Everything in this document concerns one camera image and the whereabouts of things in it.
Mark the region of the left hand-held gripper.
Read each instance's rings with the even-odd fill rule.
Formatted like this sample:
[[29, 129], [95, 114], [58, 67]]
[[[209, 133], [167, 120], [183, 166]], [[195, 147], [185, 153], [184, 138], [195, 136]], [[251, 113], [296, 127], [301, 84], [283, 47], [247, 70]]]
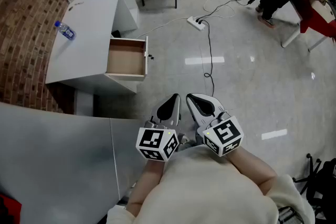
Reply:
[[136, 148], [141, 155], [153, 161], [167, 162], [180, 145], [179, 120], [181, 97], [171, 94], [151, 111], [150, 119], [139, 128]]

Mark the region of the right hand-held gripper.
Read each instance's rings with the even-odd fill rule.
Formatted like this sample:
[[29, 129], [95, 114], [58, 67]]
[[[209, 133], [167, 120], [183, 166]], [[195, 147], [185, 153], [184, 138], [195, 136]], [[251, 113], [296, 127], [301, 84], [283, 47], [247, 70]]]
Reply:
[[222, 157], [239, 148], [244, 133], [235, 116], [230, 116], [215, 97], [189, 93], [186, 103], [193, 120], [199, 127], [203, 143], [216, 155]]

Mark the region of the white wooden desk drawer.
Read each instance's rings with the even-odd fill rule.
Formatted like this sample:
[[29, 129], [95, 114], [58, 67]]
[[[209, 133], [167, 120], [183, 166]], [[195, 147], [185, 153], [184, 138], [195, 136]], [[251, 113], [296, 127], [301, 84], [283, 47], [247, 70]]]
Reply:
[[115, 80], [142, 82], [149, 72], [149, 40], [111, 38], [105, 75]]

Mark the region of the person's left forearm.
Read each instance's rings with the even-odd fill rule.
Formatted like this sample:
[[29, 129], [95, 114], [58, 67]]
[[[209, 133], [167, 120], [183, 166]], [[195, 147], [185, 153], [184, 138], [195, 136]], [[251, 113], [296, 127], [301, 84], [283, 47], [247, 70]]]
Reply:
[[137, 216], [149, 193], [160, 183], [164, 162], [148, 160], [144, 170], [129, 197], [126, 210]]

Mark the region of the person's right forearm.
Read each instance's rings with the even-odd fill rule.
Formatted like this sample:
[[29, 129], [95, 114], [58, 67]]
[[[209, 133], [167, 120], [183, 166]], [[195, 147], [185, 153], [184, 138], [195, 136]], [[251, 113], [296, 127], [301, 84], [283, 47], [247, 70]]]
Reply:
[[226, 157], [241, 174], [252, 180], [264, 195], [271, 190], [278, 175], [267, 163], [243, 147], [227, 153]]

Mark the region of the white desk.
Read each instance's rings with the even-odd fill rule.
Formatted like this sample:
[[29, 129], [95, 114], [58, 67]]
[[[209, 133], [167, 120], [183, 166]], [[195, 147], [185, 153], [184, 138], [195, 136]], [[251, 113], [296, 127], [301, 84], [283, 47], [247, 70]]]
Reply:
[[90, 95], [136, 93], [135, 81], [105, 75], [111, 33], [139, 26], [135, 0], [74, 0], [61, 21], [76, 32], [76, 38], [68, 40], [57, 33], [46, 84], [60, 82]]

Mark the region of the person's cream shirt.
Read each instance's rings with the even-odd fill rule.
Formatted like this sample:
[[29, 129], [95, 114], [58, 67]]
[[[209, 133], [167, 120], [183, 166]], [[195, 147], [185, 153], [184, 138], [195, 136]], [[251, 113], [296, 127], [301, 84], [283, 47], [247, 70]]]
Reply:
[[227, 159], [200, 145], [174, 153], [135, 217], [125, 207], [106, 224], [315, 224], [292, 178], [278, 175], [264, 195]]

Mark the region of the white power strip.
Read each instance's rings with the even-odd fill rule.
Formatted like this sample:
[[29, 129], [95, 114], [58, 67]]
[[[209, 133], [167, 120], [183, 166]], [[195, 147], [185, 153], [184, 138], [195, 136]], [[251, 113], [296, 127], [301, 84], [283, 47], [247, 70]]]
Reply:
[[205, 28], [205, 25], [202, 22], [197, 21], [193, 16], [189, 17], [187, 22], [199, 31], [202, 31]]

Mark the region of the grey metal cabinet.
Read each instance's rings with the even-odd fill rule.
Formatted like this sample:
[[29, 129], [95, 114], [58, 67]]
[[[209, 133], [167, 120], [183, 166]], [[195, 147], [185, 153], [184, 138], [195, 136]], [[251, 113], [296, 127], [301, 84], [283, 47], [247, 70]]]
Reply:
[[0, 191], [20, 224], [97, 224], [141, 174], [140, 127], [0, 103]]

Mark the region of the blue capped water bottle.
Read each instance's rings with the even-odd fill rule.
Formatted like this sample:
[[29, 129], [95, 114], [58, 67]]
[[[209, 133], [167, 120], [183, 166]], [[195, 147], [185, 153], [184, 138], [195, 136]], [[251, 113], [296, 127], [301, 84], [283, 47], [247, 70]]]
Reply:
[[67, 24], [57, 20], [55, 22], [55, 27], [68, 40], [74, 40], [76, 38], [76, 32], [72, 28], [70, 28]]

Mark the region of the red table white legs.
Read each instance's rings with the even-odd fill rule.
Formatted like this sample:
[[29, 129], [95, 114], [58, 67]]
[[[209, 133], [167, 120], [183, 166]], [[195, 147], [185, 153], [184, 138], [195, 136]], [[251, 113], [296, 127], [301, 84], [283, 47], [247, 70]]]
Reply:
[[324, 42], [327, 38], [331, 38], [333, 43], [336, 44], [336, 19], [327, 23], [312, 7], [311, 3], [316, 0], [292, 0], [291, 4], [297, 12], [300, 22], [298, 23], [295, 31], [284, 41], [280, 43], [282, 48], [286, 48], [294, 39], [300, 34], [304, 34], [309, 28], [320, 33], [322, 38], [315, 44], [308, 48], [312, 52], [318, 45]]

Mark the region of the black office chair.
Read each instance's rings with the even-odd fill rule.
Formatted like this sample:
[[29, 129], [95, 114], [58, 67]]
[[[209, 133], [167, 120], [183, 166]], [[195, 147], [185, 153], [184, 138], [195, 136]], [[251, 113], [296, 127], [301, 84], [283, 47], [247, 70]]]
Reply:
[[305, 178], [293, 178], [294, 183], [303, 183], [301, 194], [306, 195], [312, 206], [314, 215], [324, 215], [323, 219], [315, 218], [316, 224], [336, 224], [336, 158], [326, 161], [323, 166], [321, 159], [316, 159], [317, 166], [313, 166], [311, 154], [309, 159], [309, 175]]

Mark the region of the beige cardboard box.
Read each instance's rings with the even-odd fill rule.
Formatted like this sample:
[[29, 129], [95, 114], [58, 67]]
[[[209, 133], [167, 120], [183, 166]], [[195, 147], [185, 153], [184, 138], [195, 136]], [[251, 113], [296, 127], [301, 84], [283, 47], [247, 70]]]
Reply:
[[311, 3], [311, 7], [327, 22], [330, 23], [331, 21], [336, 19], [336, 16], [334, 15], [334, 12], [329, 5], [328, 2], [326, 2], [324, 5], [320, 3], [318, 0], [313, 1]]

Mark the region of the red box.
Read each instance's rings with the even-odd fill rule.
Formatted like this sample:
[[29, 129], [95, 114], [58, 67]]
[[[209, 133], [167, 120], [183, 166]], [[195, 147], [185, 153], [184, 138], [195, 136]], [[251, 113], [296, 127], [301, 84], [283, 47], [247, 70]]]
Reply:
[[0, 194], [0, 224], [20, 224], [21, 203]]

